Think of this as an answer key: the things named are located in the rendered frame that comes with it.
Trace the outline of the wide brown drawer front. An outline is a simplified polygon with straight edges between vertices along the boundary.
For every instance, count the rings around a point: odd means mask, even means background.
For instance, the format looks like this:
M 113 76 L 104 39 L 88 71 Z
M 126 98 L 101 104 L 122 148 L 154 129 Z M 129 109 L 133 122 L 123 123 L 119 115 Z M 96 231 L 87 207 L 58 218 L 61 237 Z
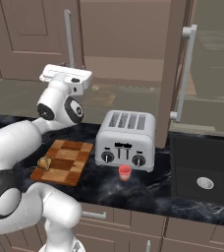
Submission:
M 200 245 L 224 246 L 224 226 L 170 218 L 165 237 Z

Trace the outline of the black sink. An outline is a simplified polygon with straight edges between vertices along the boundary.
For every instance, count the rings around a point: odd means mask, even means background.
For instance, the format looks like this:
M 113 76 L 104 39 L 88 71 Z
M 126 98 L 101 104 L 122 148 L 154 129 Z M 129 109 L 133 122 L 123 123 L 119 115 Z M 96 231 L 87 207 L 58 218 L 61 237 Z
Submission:
M 170 137 L 172 195 L 224 206 L 224 138 Z

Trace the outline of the brown bread piece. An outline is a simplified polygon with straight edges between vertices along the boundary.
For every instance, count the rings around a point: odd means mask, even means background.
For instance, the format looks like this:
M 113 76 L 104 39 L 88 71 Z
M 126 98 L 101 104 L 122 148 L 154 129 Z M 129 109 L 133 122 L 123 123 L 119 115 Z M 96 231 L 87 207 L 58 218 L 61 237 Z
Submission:
M 43 170 L 48 170 L 53 161 L 52 157 L 41 157 L 37 162 L 37 167 Z

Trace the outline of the brown lower cabinet door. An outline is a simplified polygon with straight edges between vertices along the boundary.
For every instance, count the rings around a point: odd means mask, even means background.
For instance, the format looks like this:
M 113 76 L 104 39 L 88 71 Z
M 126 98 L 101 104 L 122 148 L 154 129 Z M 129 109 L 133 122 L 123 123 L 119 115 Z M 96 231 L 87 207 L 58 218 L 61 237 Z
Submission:
M 74 231 L 86 252 L 159 252 L 159 237 L 80 223 Z
M 224 242 L 210 240 L 205 244 L 164 238 L 161 252 L 224 252 Z

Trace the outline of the checkered wooden cutting board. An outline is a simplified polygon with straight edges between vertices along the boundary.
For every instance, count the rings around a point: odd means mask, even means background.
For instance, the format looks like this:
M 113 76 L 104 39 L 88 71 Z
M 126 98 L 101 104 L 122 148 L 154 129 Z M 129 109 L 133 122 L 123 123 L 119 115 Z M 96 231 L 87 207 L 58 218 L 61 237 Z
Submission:
M 50 168 L 43 170 L 36 165 L 30 178 L 40 182 L 76 186 L 92 148 L 91 143 L 55 140 L 44 155 L 44 157 L 53 158 Z

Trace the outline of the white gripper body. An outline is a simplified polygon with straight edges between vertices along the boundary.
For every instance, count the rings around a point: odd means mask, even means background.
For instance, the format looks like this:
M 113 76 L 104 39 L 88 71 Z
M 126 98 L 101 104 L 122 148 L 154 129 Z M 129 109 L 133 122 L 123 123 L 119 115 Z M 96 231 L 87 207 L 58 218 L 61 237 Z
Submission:
M 66 83 L 85 85 L 89 85 L 92 76 L 92 73 L 88 70 L 47 64 L 39 76 L 39 80 L 42 82 L 50 82 L 57 74 L 62 74 Z

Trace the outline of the plain brown drawer front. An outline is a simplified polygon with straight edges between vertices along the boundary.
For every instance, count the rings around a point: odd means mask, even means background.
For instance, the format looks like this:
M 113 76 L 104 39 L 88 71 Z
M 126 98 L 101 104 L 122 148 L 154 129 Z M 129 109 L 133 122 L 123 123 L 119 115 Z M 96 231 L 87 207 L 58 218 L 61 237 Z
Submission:
M 130 232 L 161 237 L 166 218 L 129 210 L 115 209 L 113 222 L 117 227 Z

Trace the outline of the closed brown cabinet door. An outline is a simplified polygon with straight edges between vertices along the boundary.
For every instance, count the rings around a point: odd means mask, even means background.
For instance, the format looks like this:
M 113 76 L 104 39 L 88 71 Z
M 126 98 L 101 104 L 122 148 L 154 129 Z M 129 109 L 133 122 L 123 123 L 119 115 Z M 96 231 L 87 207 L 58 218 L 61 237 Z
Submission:
M 79 0 L 0 0 L 0 78 L 36 81 L 69 63 L 64 10 L 72 13 L 76 67 L 84 65 Z

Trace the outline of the open brown cabinet door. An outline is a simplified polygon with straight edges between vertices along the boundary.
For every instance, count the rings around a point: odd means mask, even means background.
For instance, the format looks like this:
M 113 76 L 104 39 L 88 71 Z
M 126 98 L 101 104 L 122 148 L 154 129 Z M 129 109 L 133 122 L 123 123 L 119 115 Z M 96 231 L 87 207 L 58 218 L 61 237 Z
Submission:
M 155 147 L 163 149 L 170 128 L 170 112 L 174 111 L 185 65 L 188 41 L 182 38 L 183 27 L 194 20 L 196 0 L 171 0 L 168 32 L 158 114 Z

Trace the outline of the silver four-slot toaster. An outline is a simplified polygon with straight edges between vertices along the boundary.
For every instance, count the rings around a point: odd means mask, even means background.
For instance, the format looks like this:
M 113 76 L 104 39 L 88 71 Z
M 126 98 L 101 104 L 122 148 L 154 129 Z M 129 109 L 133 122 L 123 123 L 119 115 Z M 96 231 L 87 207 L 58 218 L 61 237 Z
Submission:
M 97 165 L 129 165 L 151 172 L 155 158 L 155 117 L 146 112 L 110 110 L 95 140 Z

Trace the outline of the brown cabinet interior shelf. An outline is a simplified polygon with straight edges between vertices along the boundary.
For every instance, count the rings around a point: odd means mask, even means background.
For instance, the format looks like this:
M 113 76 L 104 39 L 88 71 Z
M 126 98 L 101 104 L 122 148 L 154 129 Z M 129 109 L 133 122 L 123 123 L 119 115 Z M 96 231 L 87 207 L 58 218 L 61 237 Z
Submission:
M 84 63 L 96 84 L 161 86 L 171 0 L 80 0 Z

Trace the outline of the red jam jar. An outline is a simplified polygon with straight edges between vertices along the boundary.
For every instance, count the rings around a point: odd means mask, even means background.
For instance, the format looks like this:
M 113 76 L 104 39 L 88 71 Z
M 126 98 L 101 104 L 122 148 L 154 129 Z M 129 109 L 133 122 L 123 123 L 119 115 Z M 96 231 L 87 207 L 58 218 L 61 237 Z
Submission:
M 132 168 L 129 165 L 120 165 L 119 166 L 119 175 L 120 179 L 127 181 L 130 179 L 132 173 Z

